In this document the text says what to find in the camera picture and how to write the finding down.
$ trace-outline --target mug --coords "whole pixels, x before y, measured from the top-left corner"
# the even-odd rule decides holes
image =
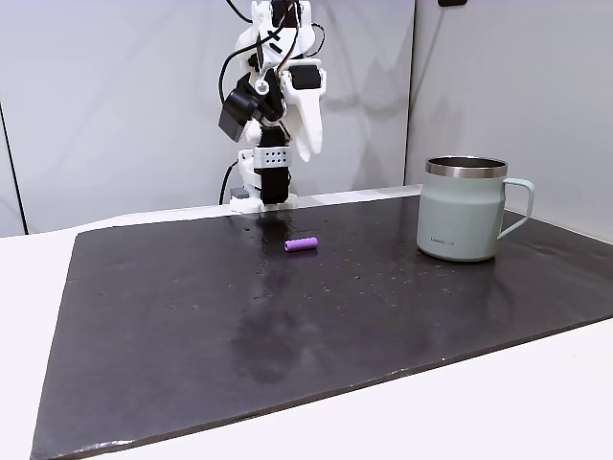
[[[430,158],[420,197],[418,247],[439,259],[478,262],[496,254],[498,240],[526,223],[533,212],[534,184],[507,177],[507,163],[476,156]],[[526,216],[500,232],[505,186],[528,189]]]

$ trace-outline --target white panel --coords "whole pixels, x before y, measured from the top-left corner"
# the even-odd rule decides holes
[[[613,241],[613,2],[468,0],[426,66],[440,14],[418,0],[407,181],[429,156],[502,158],[536,185],[536,217]]]
[[[327,31],[324,150],[294,162],[292,188],[399,185],[414,3],[312,5]],[[0,0],[0,87],[33,230],[215,204],[241,148],[217,127],[217,77],[245,29],[222,0]],[[238,78],[233,63],[226,92]]]
[[[0,237],[14,237],[23,234],[4,126],[0,121]]]

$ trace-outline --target black mat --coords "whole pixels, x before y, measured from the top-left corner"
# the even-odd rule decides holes
[[[612,316],[613,246],[531,220],[496,260],[446,263],[416,248],[418,206],[79,235],[32,458],[129,449]],[[309,236],[317,252],[284,253]]]

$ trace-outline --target white table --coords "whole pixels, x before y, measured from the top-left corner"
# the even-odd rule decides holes
[[[417,195],[420,187],[301,198],[301,207]],[[227,205],[112,218],[0,239],[0,458],[29,458],[77,233],[230,214]],[[613,458],[613,320],[109,460]]]

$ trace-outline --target purple object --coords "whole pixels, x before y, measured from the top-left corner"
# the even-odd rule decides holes
[[[304,251],[315,249],[319,242],[316,238],[302,238],[301,240],[289,240],[285,242],[285,252]]]

